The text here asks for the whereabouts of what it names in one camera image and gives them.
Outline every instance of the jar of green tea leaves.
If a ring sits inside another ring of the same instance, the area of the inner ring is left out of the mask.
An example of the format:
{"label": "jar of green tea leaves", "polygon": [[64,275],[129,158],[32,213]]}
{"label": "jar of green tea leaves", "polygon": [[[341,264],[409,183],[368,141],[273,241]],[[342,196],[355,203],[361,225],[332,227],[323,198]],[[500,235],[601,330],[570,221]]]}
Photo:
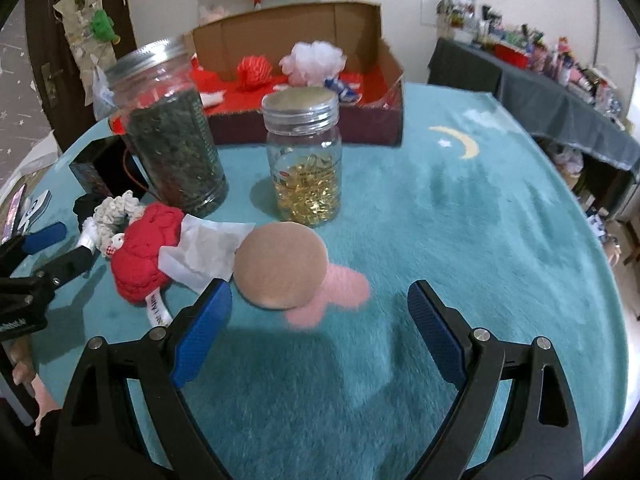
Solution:
{"label": "jar of green tea leaves", "polygon": [[106,72],[124,139],[167,205],[203,217],[228,193],[183,38],[156,41]]}
{"label": "jar of green tea leaves", "polygon": [[338,96],[326,88],[290,88],[262,100],[271,179],[284,220],[315,227],[340,210],[338,110]]}

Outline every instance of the red plush toy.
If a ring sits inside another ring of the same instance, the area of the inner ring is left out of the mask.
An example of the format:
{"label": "red plush toy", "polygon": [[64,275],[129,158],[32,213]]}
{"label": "red plush toy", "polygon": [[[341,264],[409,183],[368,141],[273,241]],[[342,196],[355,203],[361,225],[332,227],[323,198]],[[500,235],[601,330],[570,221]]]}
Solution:
{"label": "red plush toy", "polygon": [[111,259],[111,271],[118,293],[131,303],[145,301],[156,288],[171,279],[158,269],[158,253],[164,245],[176,246],[184,213],[155,202],[142,218],[124,232],[124,243]]}
{"label": "red plush toy", "polygon": [[242,91],[266,85],[271,79],[271,64],[266,56],[247,56],[238,65],[238,82]]}

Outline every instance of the beige round pad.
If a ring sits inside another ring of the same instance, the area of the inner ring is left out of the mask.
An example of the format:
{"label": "beige round pad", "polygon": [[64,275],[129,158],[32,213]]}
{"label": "beige round pad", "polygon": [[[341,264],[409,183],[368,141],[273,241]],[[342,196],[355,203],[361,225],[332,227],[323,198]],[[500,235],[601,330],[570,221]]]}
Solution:
{"label": "beige round pad", "polygon": [[313,299],[328,265],[326,246],[310,228],[273,222],[244,239],[236,251],[234,279],[247,301],[285,310]]}

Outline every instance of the yellow moon embroidery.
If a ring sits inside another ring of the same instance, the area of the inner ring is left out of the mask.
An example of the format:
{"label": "yellow moon embroidery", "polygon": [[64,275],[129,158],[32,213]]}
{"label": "yellow moon embroidery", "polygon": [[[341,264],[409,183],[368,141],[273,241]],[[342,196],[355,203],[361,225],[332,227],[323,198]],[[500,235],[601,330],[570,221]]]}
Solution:
{"label": "yellow moon embroidery", "polygon": [[429,129],[433,130],[434,132],[441,132],[443,134],[450,135],[451,137],[454,137],[455,139],[462,142],[463,146],[465,147],[465,154],[460,158],[474,158],[478,155],[478,153],[480,153],[480,147],[478,146],[478,143],[466,134],[454,130],[453,128],[447,128],[446,126],[430,126]]}

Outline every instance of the blue gripper pad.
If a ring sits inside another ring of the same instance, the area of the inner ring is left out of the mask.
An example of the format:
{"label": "blue gripper pad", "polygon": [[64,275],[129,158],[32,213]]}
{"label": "blue gripper pad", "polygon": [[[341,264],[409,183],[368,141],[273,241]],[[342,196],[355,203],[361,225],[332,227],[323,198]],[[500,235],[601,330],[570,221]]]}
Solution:
{"label": "blue gripper pad", "polygon": [[56,222],[36,233],[26,235],[22,244],[22,250],[26,254],[39,253],[41,250],[61,242],[65,237],[66,226],[62,222]]}
{"label": "blue gripper pad", "polygon": [[462,389],[466,383],[462,346],[417,283],[409,287],[406,303],[442,378]]}
{"label": "blue gripper pad", "polygon": [[229,284],[214,280],[191,308],[197,312],[196,319],[175,347],[171,378],[177,388],[198,376],[211,345],[226,325],[231,314]]}

